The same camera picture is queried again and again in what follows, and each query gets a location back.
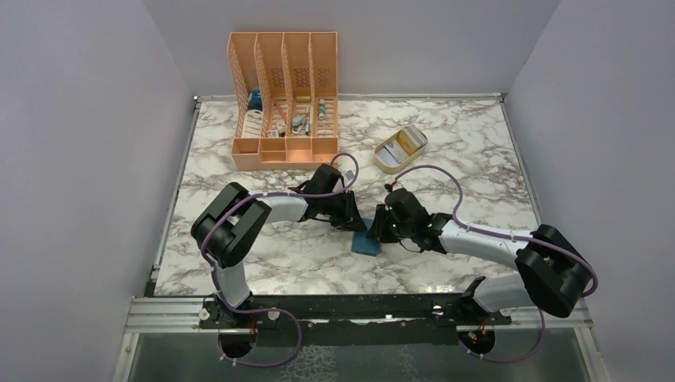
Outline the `blue leather card holder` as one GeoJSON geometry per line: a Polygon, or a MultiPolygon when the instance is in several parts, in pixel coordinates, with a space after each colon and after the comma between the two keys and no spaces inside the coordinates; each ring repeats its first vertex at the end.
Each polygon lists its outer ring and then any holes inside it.
{"type": "Polygon", "coordinates": [[[381,253],[381,244],[367,237],[367,231],[373,226],[373,219],[364,219],[366,230],[354,232],[351,252],[358,255],[377,256],[381,253]]]}

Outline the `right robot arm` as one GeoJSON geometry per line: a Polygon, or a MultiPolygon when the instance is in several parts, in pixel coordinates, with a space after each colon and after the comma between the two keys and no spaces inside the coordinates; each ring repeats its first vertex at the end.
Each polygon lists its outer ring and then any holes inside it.
{"type": "Polygon", "coordinates": [[[593,279],[588,262],[551,225],[515,232],[463,223],[455,213],[429,213],[406,189],[390,190],[377,205],[366,236],[381,244],[411,240],[421,251],[469,255],[514,269],[513,275],[476,278],[461,294],[453,310],[471,324],[525,306],[567,318],[593,279]]]}

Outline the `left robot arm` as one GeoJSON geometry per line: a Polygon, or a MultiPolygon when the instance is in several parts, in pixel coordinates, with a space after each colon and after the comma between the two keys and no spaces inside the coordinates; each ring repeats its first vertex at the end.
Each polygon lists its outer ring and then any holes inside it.
{"type": "Polygon", "coordinates": [[[364,232],[354,192],[356,180],[345,179],[336,168],[320,165],[310,180],[288,192],[250,193],[229,183],[193,222],[190,234],[212,268],[220,316],[230,326],[241,326],[250,316],[247,300],[252,292],[246,281],[244,258],[265,224],[300,223],[326,216],[333,228],[364,232]]]}

